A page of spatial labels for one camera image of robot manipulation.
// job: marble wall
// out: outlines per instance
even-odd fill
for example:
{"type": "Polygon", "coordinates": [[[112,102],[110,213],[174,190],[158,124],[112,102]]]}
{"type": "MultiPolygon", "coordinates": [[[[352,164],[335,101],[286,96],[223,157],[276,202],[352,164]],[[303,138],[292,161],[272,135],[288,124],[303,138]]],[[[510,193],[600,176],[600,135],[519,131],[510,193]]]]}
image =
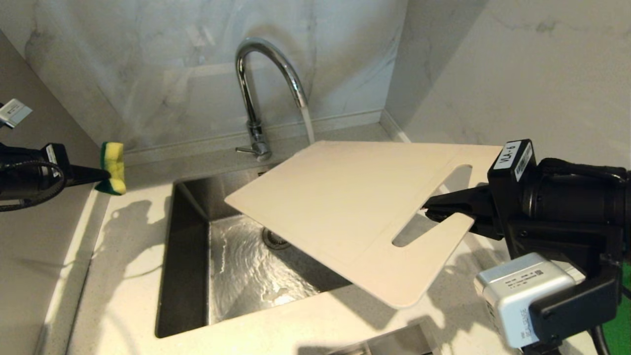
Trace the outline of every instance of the marble wall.
{"type": "MultiPolygon", "coordinates": [[[[268,39],[312,117],[383,109],[407,0],[0,0],[0,27],[81,127],[128,150],[245,131],[234,54],[268,39]]],[[[266,126],[302,122],[280,72],[251,54],[266,126]]]]}
{"type": "Polygon", "coordinates": [[[629,167],[631,3],[410,1],[386,111],[412,141],[629,167]]]}

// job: kitchen sink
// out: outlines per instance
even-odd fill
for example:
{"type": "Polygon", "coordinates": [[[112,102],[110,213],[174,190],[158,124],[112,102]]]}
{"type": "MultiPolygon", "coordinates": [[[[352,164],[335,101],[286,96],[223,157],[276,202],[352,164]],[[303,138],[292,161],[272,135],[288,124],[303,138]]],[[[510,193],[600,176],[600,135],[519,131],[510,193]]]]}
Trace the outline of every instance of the kitchen sink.
{"type": "Polygon", "coordinates": [[[273,165],[174,185],[157,337],[350,284],[223,201],[271,168],[273,165]]]}

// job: yellow sponge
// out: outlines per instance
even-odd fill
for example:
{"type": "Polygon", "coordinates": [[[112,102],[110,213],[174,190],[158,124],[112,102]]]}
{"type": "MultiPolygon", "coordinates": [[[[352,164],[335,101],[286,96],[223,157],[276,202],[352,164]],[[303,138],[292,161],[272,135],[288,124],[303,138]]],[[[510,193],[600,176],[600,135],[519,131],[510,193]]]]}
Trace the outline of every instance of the yellow sponge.
{"type": "Polygon", "coordinates": [[[101,181],[96,189],[111,195],[125,195],[125,165],[122,160],[122,143],[104,142],[101,146],[101,169],[110,173],[108,180],[101,181]]]}

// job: faucet handle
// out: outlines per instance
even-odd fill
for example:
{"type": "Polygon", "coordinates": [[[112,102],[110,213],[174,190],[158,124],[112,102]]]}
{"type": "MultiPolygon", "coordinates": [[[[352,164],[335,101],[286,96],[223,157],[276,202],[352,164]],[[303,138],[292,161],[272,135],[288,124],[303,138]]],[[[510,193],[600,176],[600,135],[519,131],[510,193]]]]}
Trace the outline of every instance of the faucet handle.
{"type": "Polygon", "coordinates": [[[254,154],[256,160],[262,162],[268,160],[272,155],[272,151],[269,149],[269,146],[264,141],[257,141],[252,144],[252,148],[244,148],[239,147],[235,148],[235,151],[240,153],[251,153],[254,154]]]}
{"type": "Polygon", "coordinates": [[[245,147],[237,147],[235,148],[236,152],[239,153],[251,153],[251,154],[256,154],[256,151],[254,149],[251,148],[245,148],[245,147]]]}

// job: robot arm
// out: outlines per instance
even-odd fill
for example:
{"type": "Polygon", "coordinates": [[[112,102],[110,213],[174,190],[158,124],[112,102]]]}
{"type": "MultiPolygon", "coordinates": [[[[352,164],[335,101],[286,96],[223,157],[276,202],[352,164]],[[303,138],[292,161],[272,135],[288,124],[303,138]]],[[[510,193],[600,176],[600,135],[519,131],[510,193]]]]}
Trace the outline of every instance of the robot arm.
{"type": "Polygon", "coordinates": [[[65,187],[109,179],[101,169],[71,165],[64,145],[50,143],[41,150],[7,147],[0,143],[0,212],[46,202],[65,187]]]}
{"type": "Polygon", "coordinates": [[[488,185],[432,197],[423,207],[437,222],[456,212],[474,217],[471,232],[506,240],[511,259],[537,253],[568,262],[585,276],[584,282],[529,304],[526,316],[538,341],[524,352],[554,348],[614,319],[623,256],[629,252],[631,174],[626,169],[560,159],[537,164],[530,140],[511,141],[489,169],[488,185]]]}

